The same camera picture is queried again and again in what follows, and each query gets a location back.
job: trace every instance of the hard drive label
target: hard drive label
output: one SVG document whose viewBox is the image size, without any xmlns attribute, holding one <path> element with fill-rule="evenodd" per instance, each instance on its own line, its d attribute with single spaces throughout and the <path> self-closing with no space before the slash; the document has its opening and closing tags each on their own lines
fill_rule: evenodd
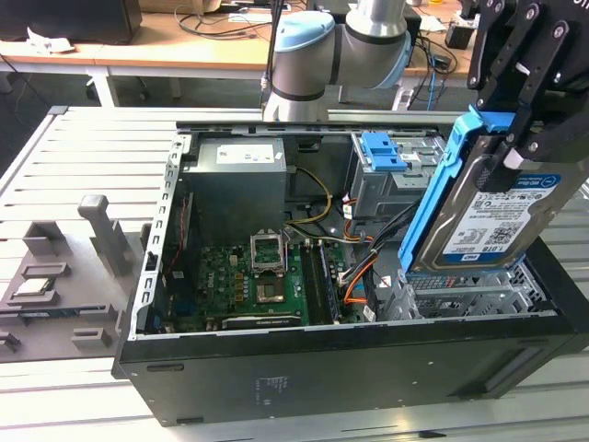
<svg viewBox="0 0 589 442">
<path fill-rule="evenodd" d="M 444 249 L 451 262 L 490 262 L 509 249 L 530 220 L 529 208 L 549 196 L 560 175 L 522 175 L 506 193 L 478 192 Z"/>
</svg>

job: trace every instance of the slotted metal table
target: slotted metal table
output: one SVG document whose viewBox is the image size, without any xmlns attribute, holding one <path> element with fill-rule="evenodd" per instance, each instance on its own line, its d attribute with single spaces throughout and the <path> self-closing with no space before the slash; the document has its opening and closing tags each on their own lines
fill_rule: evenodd
<svg viewBox="0 0 589 442">
<path fill-rule="evenodd" d="M 406 118 L 378 111 L 331 115 L 350 122 Z M 413 112 L 416 116 L 423 122 L 451 122 L 456 114 Z M 20 239 L 30 221 L 57 220 L 64 233 L 90 235 L 76 211 L 84 194 L 106 194 L 109 216 L 120 219 L 126 231 L 138 231 L 149 221 L 176 122 L 259 119 L 255 110 L 51 112 L 0 180 L 0 293 L 27 251 Z M 542 235 L 585 294 L 588 214 L 582 190 Z M 550 362 L 494 401 L 174 428 L 161 427 L 131 382 L 111 377 L 111 365 L 112 358 L 0 365 L 0 440 L 385 441 L 437 432 L 446 440 L 494 442 L 585 440 L 589 435 L 587 351 Z"/>
</svg>

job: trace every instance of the cable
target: cable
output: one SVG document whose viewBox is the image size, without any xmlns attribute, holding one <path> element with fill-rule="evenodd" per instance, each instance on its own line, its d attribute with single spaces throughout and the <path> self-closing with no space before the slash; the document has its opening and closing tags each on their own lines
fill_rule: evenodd
<svg viewBox="0 0 589 442">
<path fill-rule="evenodd" d="M 28 87 L 30 87 L 30 90 L 32 90 L 32 91 L 35 93 L 35 95 L 36 95 L 36 96 L 37 96 L 37 97 L 38 97 L 38 98 L 39 98 L 39 99 L 40 99 L 40 100 L 43 102 L 43 104 L 44 104 L 45 106 L 47 106 L 48 108 L 50 108 L 50 107 L 52 106 L 52 105 L 51 105 L 51 104 L 49 104 L 49 103 L 47 102 L 47 100 L 46 100 L 46 99 L 45 99 L 45 98 L 44 98 L 44 97 L 43 97 L 43 96 L 42 96 L 42 95 L 39 93 L 39 91 L 38 91 L 38 90 L 37 90 L 35 87 L 33 87 L 33 86 L 30 84 L 30 82 L 27 80 L 27 78 L 25 78 L 25 76 L 23 76 L 23 75 L 22 75 L 22 73 L 20 73 L 20 72 L 19 72 L 19 71 L 16 69 L 16 67 L 15 67 L 15 66 L 13 66 L 13 65 L 12 65 L 12 64 L 11 64 L 11 63 L 10 63 L 10 62 L 9 62 L 9 61 L 6 59 L 6 57 L 4 57 L 4 55 L 3 55 L 3 54 L 1 54 L 1 53 L 0 53 L 0 58 L 2 58 L 2 60 L 4 61 L 4 63 L 8 64 L 8 67 L 10 67 L 10 69 L 12 69 L 12 71 L 13 71 L 15 74 L 18 74 L 18 75 L 20 76 L 20 78 L 22 78 L 22 79 L 25 81 L 25 83 L 27 84 L 27 86 L 28 86 Z"/>
<path fill-rule="evenodd" d="M 375 259 L 380 253 L 381 249 L 385 246 L 387 241 L 393 238 L 399 230 L 406 226 L 414 216 L 414 212 L 417 211 L 421 200 L 416 201 L 398 215 L 391 218 L 391 220 L 378 232 L 373 241 L 368 245 L 369 252 L 364 258 L 356 265 L 350 267 L 346 272 L 341 274 L 339 278 L 340 284 L 346 284 L 350 279 L 361 271 L 367 263 L 372 259 Z"/>
<path fill-rule="evenodd" d="M 29 74 L 29 78 L 27 78 L 27 81 L 30 81 L 30 79 L 33 77 L 33 74 Z M 25 82 L 22 85 L 22 89 L 20 89 L 20 93 L 18 94 L 17 97 L 17 103 L 15 104 L 15 113 L 18 113 L 18 105 L 20 104 L 20 100 L 22 99 L 22 96 L 25 95 L 25 89 L 27 88 L 27 83 Z"/>
<path fill-rule="evenodd" d="M 427 110 L 429 111 L 432 108 L 432 101 L 433 101 L 433 90 L 435 88 L 435 59 L 432 57 L 432 81 L 430 82 L 430 100 L 427 103 Z"/>
<path fill-rule="evenodd" d="M 325 210 L 321 214 L 316 215 L 316 216 L 311 216 L 309 218 L 303 218 L 303 219 L 296 219 L 296 220 L 292 220 L 292 221 L 286 221 L 285 224 L 287 224 L 288 226 L 292 226 L 292 225 L 295 225 L 295 224 L 310 224 L 310 223 L 314 223 L 315 221 L 318 221 L 320 219 L 325 218 L 329 214 L 329 210 L 331 209 L 331 199 L 333 197 L 331 195 L 331 193 L 329 193 L 329 189 L 327 188 L 327 186 L 325 184 L 323 184 L 323 181 L 321 181 L 312 172 L 310 172 L 307 169 L 303 169 L 303 168 L 299 168 L 299 167 L 297 167 L 296 170 L 300 170 L 301 172 L 304 172 L 314 182 L 316 182 L 319 186 L 321 186 L 321 189 L 323 189 L 323 191 L 325 192 L 325 197 L 327 198 L 327 204 L 325 206 Z"/>
<path fill-rule="evenodd" d="M 292 230 L 294 230 L 299 235 L 301 235 L 303 237 L 306 237 L 306 238 L 322 239 L 324 241 L 334 241 L 334 242 L 339 242 L 341 244 L 357 244 L 358 243 L 358 241 L 350 241 L 348 239 L 341 239 L 341 238 L 335 238 L 335 237 L 322 237 L 322 236 L 319 236 L 319 235 L 313 235 L 313 234 L 308 233 L 306 230 L 304 230 L 301 227 L 296 226 L 296 225 L 289 225 L 288 227 L 290 227 Z"/>
<path fill-rule="evenodd" d="M 368 264 L 366 264 L 365 267 L 352 280 L 352 282 L 350 283 L 350 286 L 348 287 L 348 290 L 346 290 L 345 297 L 343 297 L 343 304 L 344 305 L 354 304 L 354 303 L 356 303 L 356 304 L 365 304 L 366 303 L 365 298 L 350 297 L 350 296 L 353 292 L 353 289 L 356 287 L 356 284 L 360 280 L 360 278 L 362 278 L 362 276 L 368 271 L 368 269 L 370 269 L 374 265 L 374 263 L 376 262 L 377 259 L 378 258 L 374 258 Z"/>
<path fill-rule="evenodd" d="M 307 205 L 305 207 L 305 211 L 306 211 L 306 215 L 309 218 L 313 217 L 313 213 L 311 212 L 311 206 Z M 319 229 L 321 231 L 321 234 L 326 236 L 326 237 L 330 237 L 331 235 L 329 234 L 329 232 L 326 230 L 326 228 L 324 228 L 318 221 L 313 221 L 313 226 L 315 226 L 317 229 Z"/>
<path fill-rule="evenodd" d="M 256 34 L 258 34 L 258 36 L 260 38 L 264 39 L 265 41 L 268 41 L 263 35 L 261 35 L 258 32 L 258 28 L 260 28 L 262 26 L 267 26 L 268 23 L 252 24 L 245 16 L 241 16 L 241 18 L 243 18 L 245 21 L 247 21 L 249 23 L 249 26 L 237 28 L 237 29 L 224 30 L 221 32 L 202 32 L 202 31 L 198 30 L 198 28 L 201 25 L 205 25 L 205 26 L 216 25 L 217 23 L 221 23 L 222 21 L 227 21 L 228 19 L 230 19 L 230 17 L 220 18 L 220 19 L 213 21 L 211 23 L 204 22 L 202 20 L 202 17 L 199 16 L 198 14 L 188 14 L 188 15 L 184 16 L 183 18 L 179 18 L 178 17 L 178 10 L 181 7 L 188 7 L 188 6 L 187 5 L 178 5 L 176 7 L 176 9 L 174 9 L 174 18 L 176 19 L 178 26 L 182 30 L 184 30 L 185 32 L 188 32 L 189 34 L 197 35 L 199 37 L 203 37 L 205 39 L 210 39 L 210 40 L 239 40 L 239 39 L 252 38 L 253 36 L 251 34 L 247 34 L 247 31 L 252 29 L 254 32 L 256 32 Z M 192 29 L 184 24 L 184 22 L 186 20 L 188 20 L 189 18 L 193 18 L 193 17 L 196 17 L 198 20 L 198 24 L 196 25 L 196 27 L 194 29 Z"/>
<path fill-rule="evenodd" d="M 270 48 L 268 49 L 268 59 L 266 61 L 266 72 L 261 80 L 260 107 L 264 101 L 264 91 L 268 89 L 268 86 L 270 86 L 270 92 L 273 88 L 272 74 L 274 70 L 274 47 L 276 45 L 276 34 L 278 33 L 278 24 L 280 23 L 280 17 L 283 13 L 283 6 L 284 0 L 274 0 L 272 3 L 272 31 L 270 36 Z"/>
<path fill-rule="evenodd" d="M 450 55 L 452 60 L 451 60 L 450 65 L 446 69 L 435 64 L 435 54 L 432 51 L 432 45 L 437 46 L 438 48 L 441 48 L 448 55 Z M 436 74 L 439 74 L 440 76 L 443 77 L 442 78 L 442 85 L 439 88 L 438 95 L 437 95 L 437 97 L 435 97 L 433 99 L 433 100 L 435 100 L 435 103 L 437 104 L 437 102 L 440 100 L 440 98 L 443 96 L 443 94 L 447 90 L 447 87 L 445 87 L 445 80 L 448 78 L 449 75 L 453 74 L 456 71 L 456 69 L 458 68 L 458 59 L 452 53 L 452 51 L 449 51 L 447 48 L 445 48 L 444 46 L 442 46 L 439 43 L 436 43 L 435 41 L 431 41 L 427 37 L 423 37 L 421 34 L 418 35 L 418 39 L 417 39 L 417 42 L 415 43 L 415 46 L 420 48 L 425 53 L 425 59 L 427 62 L 427 72 L 426 72 L 425 76 L 423 77 L 420 85 L 418 86 L 416 92 L 413 94 L 413 97 L 411 98 L 411 101 L 409 103 L 409 107 L 411 107 L 416 100 L 429 102 L 428 99 L 421 99 L 419 96 L 420 96 L 420 93 L 422 92 L 423 86 L 425 86 L 425 82 L 426 82 L 427 78 L 430 76 L 431 69 L 433 69 Z"/>
<path fill-rule="evenodd" d="M 358 200 L 356 198 L 352 198 L 350 201 L 344 203 L 343 205 L 353 205 L 356 204 L 358 202 Z M 346 224 L 343 227 L 343 236 L 346 239 L 349 240 L 355 240 L 355 241 L 360 241 L 361 237 L 355 237 L 350 235 L 349 229 L 350 229 L 350 225 L 352 224 L 352 220 L 348 219 L 348 221 L 346 221 Z M 372 242 L 373 238 L 372 237 L 366 237 L 366 240 L 368 240 L 369 242 Z"/>
</svg>

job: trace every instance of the green motherboard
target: green motherboard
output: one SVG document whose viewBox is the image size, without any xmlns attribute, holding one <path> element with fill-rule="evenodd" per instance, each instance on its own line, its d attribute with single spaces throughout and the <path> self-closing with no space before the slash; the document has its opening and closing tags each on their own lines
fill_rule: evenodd
<svg viewBox="0 0 589 442">
<path fill-rule="evenodd" d="M 302 255 L 306 250 L 303 244 L 290 244 L 284 255 L 285 273 L 257 273 L 252 271 L 249 244 L 202 248 L 199 262 L 195 263 L 198 269 L 196 296 L 177 297 L 173 302 L 174 331 L 223 330 L 228 328 L 228 321 L 246 317 L 281 317 L 292 321 L 292 325 L 314 325 L 313 315 L 309 314 L 309 308 L 312 313 L 314 306 L 307 305 L 312 302 L 308 300 L 306 289 L 313 276 L 305 274 Z M 328 279 L 326 284 L 331 285 L 336 294 L 335 278 L 344 270 L 344 259 L 337 244 L 324 251 L 329 262 L 328 278 L 324 279 Z M 256 252 L 256 262 L 276 262 L 280 258 L 272 245 L 262 243 L 256 247 Z M 343 322 L 355 321 L 356 316 L 350 315 L 343 305 L 338 306 L 338 313 Z"/>
</svg>

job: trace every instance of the black cable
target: black cable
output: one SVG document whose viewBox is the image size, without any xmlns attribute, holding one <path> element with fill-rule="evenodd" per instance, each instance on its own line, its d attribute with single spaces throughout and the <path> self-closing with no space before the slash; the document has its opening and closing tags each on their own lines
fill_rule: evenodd
<svg viewBox="0 0 589 442">
<path fill-rule="evenodd" d="M 39 93 L 39 91 L 38 91 L 38 90 L 37 90 L 35 87 L 33 87 L 33 86 L 30 84 L 30 82 L 27 80 L 27 78 L 25 78 L 25 76 L 24 76 L 22 73 L 20 73 L 20 72 L 19 72 L 19 71 L 16 69 L 16 67 L 15 67 L 15 66 L 13 66 L 13 65 L 12 65 L 12 64 L 11 64 L 11 63 L 10 63 L 10 62 L 9 62 L 9 61 L 6 59 L 6 57 L 4 57 L 4 55 L 3 55 L 3 54 L 1 54 L 1 53 L 0 53 L 0 58 L 2 58 L 2 60 L 4 61 L 4 63 L 6 63 L 6 64 L 8 65 L 8 67 L 10 67 L 10 69 L 12 69 L 12 70 L 13 70 L 13 72 L 14 72 L 15 74 L 17 74 L 17 75 L 18 75 L 20 78 L 22 78 L 22 79 L 24 80 L 24 82 L 27 84 L 27 86 L 28 86 L 28 87 L 30 87 L 30 90 L 32 90 L 32 91 L 35 93 L 35 95 L 36 95 L 36 96 L 37 96 L 37 97 L 38 97 L 38 98 L 39 98 L 39 99 L 40 99 L 40 100 L 43 102 L 43 104 L 44 104 L 45 106 L 47 106 L 48 108 L 50 108 L 50 107 L 52 106 L 52 105 L 51 105 L 51 104 L 49 104 L 49 103 L 47 102 L 47 100 L 46 100 L 46 99 L 45 99 L 45 98 L 44 98 L 44 97 L 43 97 L 43 96 L 42 96 L 42 95 Z"/>
<path fill-rule="evenodd" d="M 383 282 L 384 285 L 387 285 L 389 288 L 392 287 L 392 278 L 391 278 L 391 284 L 387 283 L 387 280 L 385 280 L 385 278 L 383 276 L 381 276 L 379 272 L 376 271 L 374 265 L 372 266 L 372 269 L 370 269 L 368 272 L 369 273 L 372 272 L 376 276 L 378 276 L 378 279 L 380 279 Z"/>
<path fill-rule="evenodd" d="M 274 70 L 274 47 L 276 46 L 276 34 L 278 33 L 278 24 L 280 23 L 280 17 L 283 13 L 284 0 L 274 0 L 272 2 L 273 8 L 271 9 L 272 16 L 272 31 L 270 36 L 270 48 L 268 49 L 268 59 L 266 61 L 266 78 L 268 79 L 268 86 L 270 92 L 273 88 L 272 74 Z M 264 91 L 260 92 L 260 107 L 264 100 Z"/>
<path fill-rule="evenodd" d="M 450 65 L 446 69 L 439 67 L 439 64 L 432 65 L 431 60 L 435 56 L 435 54 L 432 51 L 432 45 L 443 49 L 445 52 L 450 54 L 450 56 L 452 57 L 453 63 L 451 62 Z M 413 94 L 413 97 L 411 98 L 411 101 L 410 101 L 408 107 L 411 107 L 415 101 L 429 102 L 429 98 L 428 99 L 421 99 L 420 93 L 422 92 L 422 89 L 425 86 L 425 82 L 427 81 L 427 78 L 430 77 L 431 69 L 433 69 L 437 74 L 440 74 L 441 76 L 443 76 L 442 85 L 439 87 L 437 97 L 433 98 L 435 105 L 437 105 L 438 102 L 440 101 L 440 98 L 447 91 L 447 87 L 445 86 L 445 80 L 448 78 L 448 76 L 450 76 L 450 74 L 454 73 L 456 71 L 456 69 L 458 68 L 458 59 L 447 48 L 445 48 L 444 46 L 442 46 L 439 43 L 436 43 L 435 41 L 428 39 L 427 37 L 423 37 L 421 34 L 418 35 L 418 41 L 416 42 L 415 46 L 420 48 L 425 53 L 425 59 L 427 62 L 427 73 L 423 77 L 416 92 Z M 433 90 L 435 91 L 435 85 L 432 85 L 432 84 L 430 84 L 430 87 L 428 87 L 428 90 L 431 91 L 432 87 L 433 87 Z"/>
<path fill-rule="evenodd" d="M 417 200 L 408 206 L 405 210 L 391 218 L 390 221 L 388 221 L 388 223 L 380 229 L 378 234 L 376 234 L 370 245 L 368 245 L 368 253 L 366 253 L 364 258 L 344 272 L 344 278 L 353 279 L 356 273 L 361 271 L 370 261 L 377 257 L 378 253 L 380 253 L 382 248 L 385 247 L 387 241 L 393 238 L 397 232 L 399 232 L 403 227 L 411 222 L 415 212 L 420 206 L 421 201 L 421 199 Z"/>
<path fill-rule="evenodd" d="M 196 17 L 199 20 L 199 24 L 196 26 L 195 29 L 189 28 L 188 26 L 186 26 L 184 24 L 184 22 L 186 20 L 188 20 L 189 18 L 192 18 L 192 17 Z M 229 19 L 228 17 L 223 18 L 223 19 L 218 20 L 214 23 L 218 23 L 220 21 L 224 21 L 224 20 L 228 20 L 228 19 Z M 267 23 L 259 23 L 256 25 L 249 25 L 249 26 L 246 26 L 243 28 L 224 30 L 222 32 L 202 32 L 202 31 L 198 30 L 198 27 L 202 24 L 205 24 L 205 23 L 203 23 L 202 20 L 195 14 L 188 14 L 187 16 L 180 18 L 180 19 L 178 19 L 178 17 L 177 17 L 177 21 L 178 21 L 180 28 L 182 30 L 184 30 L 185 32 L 188 32 L 189 34 L 197 35 L 199 37 L 204 37 L 205 39 L 212 39 L 212 40 L 238 40 L 241 38 L 250 39 L 254 36 L 248 35 L 247 30 L 253 29 L 254 31 L 257 32 L 257 28 L 267 25 Z"/>
</svg>

